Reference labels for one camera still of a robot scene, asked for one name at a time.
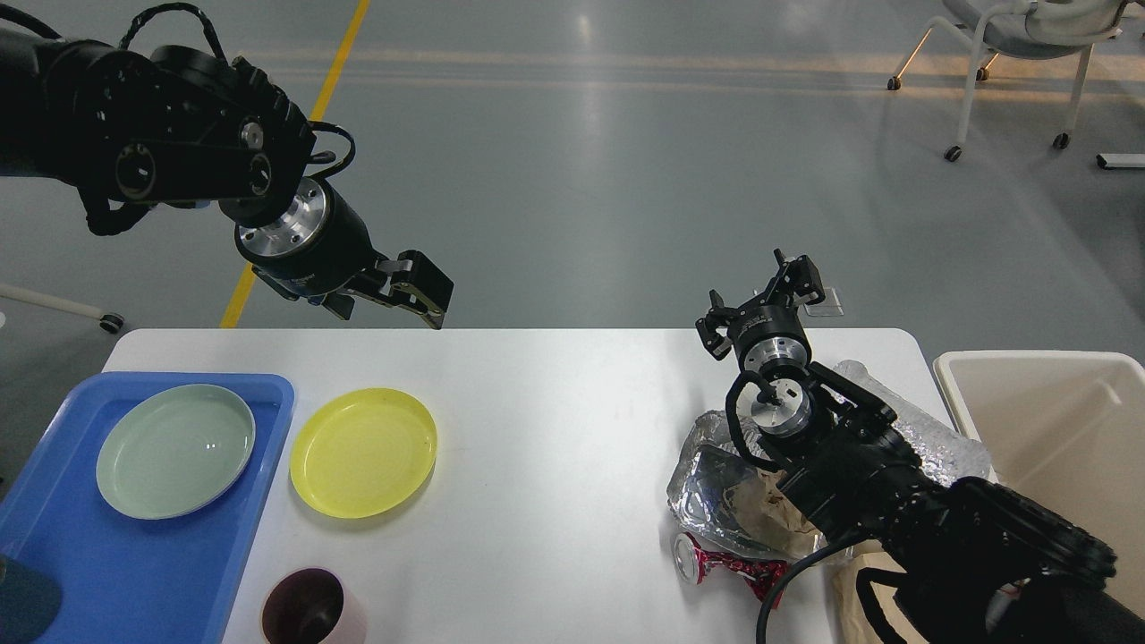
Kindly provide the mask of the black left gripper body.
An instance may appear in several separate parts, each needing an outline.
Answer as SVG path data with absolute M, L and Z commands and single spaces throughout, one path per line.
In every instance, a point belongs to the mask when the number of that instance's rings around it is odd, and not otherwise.
M 297 301 L 326 297 L 376 268 L 381 253 L 368 225 L 327 180 L 302 178 L 274 223 L 234 228 L 234 244 L 255 276 Z

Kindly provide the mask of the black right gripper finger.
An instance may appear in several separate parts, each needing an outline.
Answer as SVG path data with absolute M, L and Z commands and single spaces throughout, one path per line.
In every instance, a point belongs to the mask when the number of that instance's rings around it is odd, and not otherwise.
M 706 313 L 702 319 L 696 319 L 696 330 L 698 330 L 700 341 L 703 348 L 716 361 L 727 358 L 734 350 L 728 331 L 731 324 L 740 316 L 740 311 L 729 307 L 716 290 L 708 290 Z
M 798 309 L 804 305 L 826 301 L 826 285 L 819 276 L 818 265 L 810 256 L 788 258 L 781 249 L 774 249 L 773 254 L 776 257 L 777 272 L 763 292 L 765 305 Z

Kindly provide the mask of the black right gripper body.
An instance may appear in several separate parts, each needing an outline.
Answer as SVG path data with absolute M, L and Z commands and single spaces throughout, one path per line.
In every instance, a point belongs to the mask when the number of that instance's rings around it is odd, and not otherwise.
M 799 313 L 790 307 L 765 304 L 740 311 L 729 322 L 728 338 L 743 371 L 804 368 L 812 361 L 812 347 Z

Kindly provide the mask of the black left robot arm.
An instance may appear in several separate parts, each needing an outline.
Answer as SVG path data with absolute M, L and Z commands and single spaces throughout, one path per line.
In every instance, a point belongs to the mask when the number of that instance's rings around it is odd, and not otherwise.
M 89 230 L 131 231 L 159 205 L 214 203 L 252 274 L 350 319 L 357 299 L 445 324 L 455 283 L 420 251 L 377 251 L 330 179 L 356 156 L 264 73 L 228 58 L 195 3 L 140 11 L 110 45 L 66 39 L 3 3 L 3 176 L 76 188 Z

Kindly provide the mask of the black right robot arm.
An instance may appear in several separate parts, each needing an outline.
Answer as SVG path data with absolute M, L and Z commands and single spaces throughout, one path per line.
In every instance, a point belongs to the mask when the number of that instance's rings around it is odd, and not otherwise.
M 802 571 L 875 539 L 899 571 L 859 571 L 856 595 L 884 643 L 903 637 L 878 586 L 929 643 L 1142 643 L 1142 616 L 1106 591 L 1112 547 L 1006 486 L 927 477 L 897 413 L 812 358 L 799 309 L 826 300 L 818 266 L 774 256 L 761 293 L 731 307 L 711 291 L 696 321 L 708 354 L 736 358 L 725 399 L 735 451 L 777 473 L 777 490 L 826 535 L 769 588 L 756 641 L 768 639 L 769 611 Z

